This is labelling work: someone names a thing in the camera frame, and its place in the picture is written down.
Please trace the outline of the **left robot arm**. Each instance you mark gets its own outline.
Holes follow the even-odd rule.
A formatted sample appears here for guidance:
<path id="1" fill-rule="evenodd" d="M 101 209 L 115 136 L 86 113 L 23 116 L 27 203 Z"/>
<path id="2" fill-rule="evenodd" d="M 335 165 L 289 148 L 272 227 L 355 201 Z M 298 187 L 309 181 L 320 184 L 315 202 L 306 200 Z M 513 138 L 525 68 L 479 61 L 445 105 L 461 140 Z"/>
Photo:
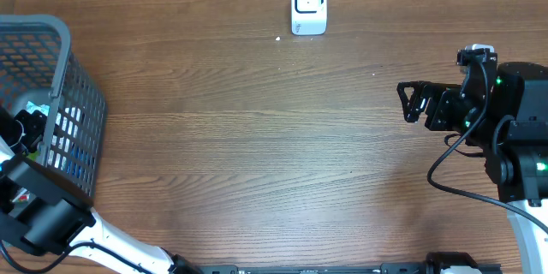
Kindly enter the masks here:
<path id="1" fill-rule="evenodd" d="M 1 243 L 57 259 L 92 260 L 117 273 L 196 273 L 182 256 L 138 241 L 101 218 L 92 199 L 66 177 L 26 156 L 24 125 L 1 112 Z"/>

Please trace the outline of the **light teal tissue pack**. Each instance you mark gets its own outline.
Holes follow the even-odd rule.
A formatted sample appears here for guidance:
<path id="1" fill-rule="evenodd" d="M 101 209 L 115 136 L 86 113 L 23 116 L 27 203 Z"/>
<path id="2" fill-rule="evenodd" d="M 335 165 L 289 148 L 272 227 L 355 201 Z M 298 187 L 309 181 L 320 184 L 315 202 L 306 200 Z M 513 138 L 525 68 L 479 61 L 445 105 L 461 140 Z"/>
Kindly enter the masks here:
<path id="1" fill-rule="evenodd" d="M 32 101 L 28 101 L 25 110 L 32 114 L 35 111 L 39 111 L 41 114 L 48 116 L 50 111 L 50 106 L 48 104 L 35 104 Z"/>

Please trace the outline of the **blue snack wrapper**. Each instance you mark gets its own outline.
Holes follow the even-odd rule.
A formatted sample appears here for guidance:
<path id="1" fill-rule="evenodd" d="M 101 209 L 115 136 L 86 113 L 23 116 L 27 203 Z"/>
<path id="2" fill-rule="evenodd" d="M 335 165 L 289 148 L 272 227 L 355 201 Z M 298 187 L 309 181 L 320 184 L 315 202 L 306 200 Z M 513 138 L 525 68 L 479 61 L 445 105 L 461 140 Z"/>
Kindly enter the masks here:
<path id="1" fill-rule="evenodd" d="M 54 136 L 47 154 L 47 165 L 64 175 L 80 178 L 82 167 L 80 162 L 80 148 L 64 137 Z"/>

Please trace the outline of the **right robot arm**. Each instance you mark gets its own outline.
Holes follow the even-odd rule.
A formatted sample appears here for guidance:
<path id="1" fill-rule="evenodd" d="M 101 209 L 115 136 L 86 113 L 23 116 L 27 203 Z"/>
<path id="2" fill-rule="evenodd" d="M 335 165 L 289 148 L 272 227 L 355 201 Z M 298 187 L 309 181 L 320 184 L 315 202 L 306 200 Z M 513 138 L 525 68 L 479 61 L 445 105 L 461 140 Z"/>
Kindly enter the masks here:
<path id="1" fill-rule="evenodd" d="M 446 193 L 502 207 L 514 232 L 525 273 L 547 271 L 547 68 L 500 63 L 490 45 L 458 51 L 460 84 L 402 81 L 396 91 L 403 118 L 444 131 L 455 142 L 432 164 L 426 178 Z M 497 187 L 496 198 L 434 181 L 436 168 L 460 144 L 476 146 L 476 158 Z"/>

